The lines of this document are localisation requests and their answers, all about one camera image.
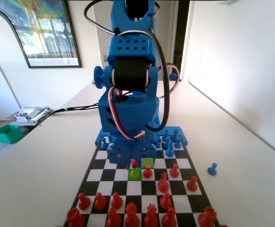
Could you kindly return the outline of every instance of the chessboard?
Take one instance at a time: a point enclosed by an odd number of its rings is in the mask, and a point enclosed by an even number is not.
[[[107,158],[107,151],[101,148],[101,143],[98,144],[95,150],[75,200],[70,207],[70,209],[76,207],[80,214],[84,216],[85,227],[106,226],[107,212],[112,207],[112,195],[115,192],[118,192],[123,199],[122,207],[116,210],[122,219],[122,227],[125,227],[127,218],[125,207],[130,202],[135,203],[137,206],[137,216],[141,227],[147,214],[147,206],[150,203],[154,204],[157,208],[156,215],[159,220],[159,226],[162,227],[162,218],[167,212],[160,206],[160,198],[163,193],[157,187],[162,172],[168,174],[167,182],[170,186],[168,192],[172,201],[172,207],[175,208],[177,226],[199,227],[198,216],[204,212],[206,207],[211,207],[211,204],[196,173],[187,148],[183,143],[181,148],[173,147],[173,157],[165,155],[166,148],[161,143],[160,148],[157,148],[152,176],[145,178],[143,175],[144,170],[142,169],[141,181],[128,181],[126,166],[110,163]],[[174,163],[179,166],[180,175],[177,178],[173,178],[170,175],[170,169],[172,169]],[[187,182],[191,180],[192,176],[198,178],[198,189],[195,192],[191,192],[187,188]],[[86,210],[80,210],[78,207],[78,195],[81,192],[90,198],[90,206]],[[98,192],[107,199],[107,205],[103,210],[97,210],[94,206],[95,195]],[[218,220],[215,221],[215,227],[220,227]]]

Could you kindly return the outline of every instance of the white wall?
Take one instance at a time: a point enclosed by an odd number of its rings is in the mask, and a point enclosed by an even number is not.
[[[69,1],[83,68],[29,69],[11,28],[0,16],[0,67],[22,107],[59,108],[93,79],[94,67],[101,60],[96,28],[83,14],[89,2]],[[93,9],[88,15],[95,18]]]
[[[185,79],[275,148],[275,1],[218,3],[195,1]]]

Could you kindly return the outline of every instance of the red and white wire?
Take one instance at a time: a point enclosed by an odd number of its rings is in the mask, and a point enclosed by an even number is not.
[[[116,87],[112,87],[109,89],[108,91],[108,103],[109,103],[109,107],[110,107],[110,111],[111,111],[111,114],[112,114],[112,117],[113,117],[113,120],[115,122],[115,125],[117,127],[117,129],[120,131],[120,133],[127,139],[129,140],[137,140],[137,139],[140,139],[142,137],[144,137],[146,135],[145,131],[141,131],[138,135],[136,135],[135,137],[131,137],[129,136],[125,130],[123,129],[122,125],[120,124],[120,120],[116,114],[116,109],[115,109],[115,106],[114,106],[114,103],[113,103],[113,91],[117,89],[118,93],[119,93],[119,96],[122,94],[122,91],[119,89],[119,88],[116,88]]]
[[[178,68],[174,64],[167,63],[166,65],[167,65],[167,68],[173,68],[173,69],[175,69],[176,74],[177,74],[177,78],[176,78],[175,84],[173,85],[173,87],[169,91],[169,94],[171,94],[176,89],[176,87],[177,87],[177,85],[178,85],[178,83],[180,81],[180,72],[179,72]]]

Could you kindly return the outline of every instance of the green highlighted square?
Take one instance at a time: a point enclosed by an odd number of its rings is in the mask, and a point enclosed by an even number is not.
[[[142,169],[134,168],[128,170],[128,180],[129,181],[141,181],[142,180]]]

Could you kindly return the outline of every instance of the white table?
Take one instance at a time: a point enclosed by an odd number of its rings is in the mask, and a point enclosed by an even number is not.
[[[103,92],[90,84],[65,106],[91,105]],[[171,95],[168,125],[182,127],[220,224],[275,227],[271,148],[185,82]],[[0,227],[62,226],[100,128],[97,110],[58,113],[0,158]]]

